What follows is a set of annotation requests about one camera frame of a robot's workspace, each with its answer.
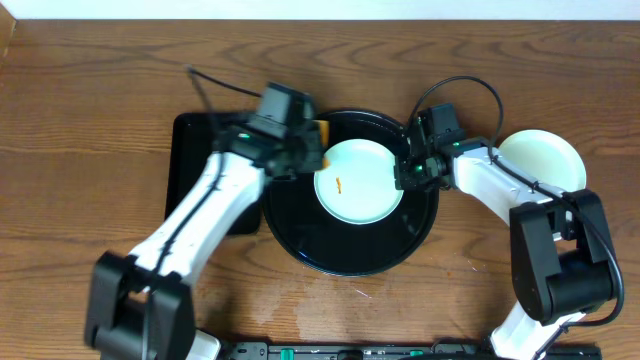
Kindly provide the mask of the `mint plate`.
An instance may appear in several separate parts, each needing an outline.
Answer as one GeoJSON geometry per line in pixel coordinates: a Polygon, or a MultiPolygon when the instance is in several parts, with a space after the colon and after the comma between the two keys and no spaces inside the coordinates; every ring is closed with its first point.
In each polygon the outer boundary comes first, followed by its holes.
{"type": "Polygon", "coordinates": [[[387,147],[350,139],[328,149],[325,159],[328,166],[314,174],[314,190],[322,207],[336,219],[371,224],[400,204],[404,192],[395,187],[395,156],[387,147]]]}
{"type": "Polygon", "coordinates": [[[540,182],[569,192],[586,188],[587,173],[581,156],[554,133],[522,130],[507,137],[498,149],[506,160],[540,182]]]}

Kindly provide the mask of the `yellow green sponge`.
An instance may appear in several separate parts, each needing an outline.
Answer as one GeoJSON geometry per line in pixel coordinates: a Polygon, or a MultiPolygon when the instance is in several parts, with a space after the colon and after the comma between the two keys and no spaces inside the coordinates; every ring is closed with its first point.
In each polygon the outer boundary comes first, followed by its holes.
{"type": "MultiPolygon", "coordinates": [[[[326,121],[326,120],[315,120],[314,123],[317,125],[319,133],[320,133],[320,139],[321,139],[321,144],[322,144],[322,147],[323,147],[323,151],[326,152],[327,149],[329,148],[329,137],[330,137],[329,122],[326,121]]],[[[324,169],[328,168],[329,166],[330,166],[330,162],[329,162],[328,158],[326,157],[326,155],[323,155],[321,169],[324,170],[324,169]]]]}

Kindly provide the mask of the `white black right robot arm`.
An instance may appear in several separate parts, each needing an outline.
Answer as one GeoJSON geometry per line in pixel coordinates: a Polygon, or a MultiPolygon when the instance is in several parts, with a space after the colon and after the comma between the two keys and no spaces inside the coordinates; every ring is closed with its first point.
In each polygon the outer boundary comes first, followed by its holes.
{"type": "Polygon", "coordinates": [[[505,160],[493,141],[469,138],[450,105],[414,115],[394,167],[402,190],[457,189],[510,229],[517,302],[489,337],[504,359],[541,359],[572,327],[611,323],[624,282],[599,197],[539,182],[505,160]]]}

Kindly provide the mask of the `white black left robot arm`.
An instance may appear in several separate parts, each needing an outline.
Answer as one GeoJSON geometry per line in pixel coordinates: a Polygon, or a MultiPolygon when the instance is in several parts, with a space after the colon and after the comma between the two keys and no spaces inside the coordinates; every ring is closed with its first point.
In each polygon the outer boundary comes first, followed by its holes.
{"type": "Polygon", "coordinates": [[[273,178],[323,167],[325,134],[307,100],[215,114],[214,148],[195,184],[127,255],[107,251],[90,283],[83,340],[104,359],[215,359],[197,328],[192,289],[232,225],[273,178]]]}

